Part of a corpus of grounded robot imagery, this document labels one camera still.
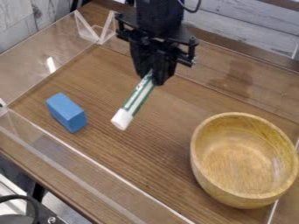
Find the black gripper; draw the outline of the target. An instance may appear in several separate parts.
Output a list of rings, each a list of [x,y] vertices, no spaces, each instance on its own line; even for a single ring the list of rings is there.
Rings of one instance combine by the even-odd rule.
[[[150,31],[138,24],[135,11],[118,13],[116,21],[116,36],[130,43],[138,76],[144,78],[152,68],[154,84],[162,86],[174,76],[178,63],[187,67],[195,64],[199,40],[184,24],[167,27],[162,33]]]

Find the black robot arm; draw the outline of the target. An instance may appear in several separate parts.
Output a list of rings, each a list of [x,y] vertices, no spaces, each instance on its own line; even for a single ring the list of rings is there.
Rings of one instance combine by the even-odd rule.
[[[134,0],[135,9],[118,12],[116,36],[130,43],[136,74],[152,75],[152,83],[162,86],[174,76],[178,64],[192,67],[199,39],[183,23],[184,12],[195,13],[184,0]]]

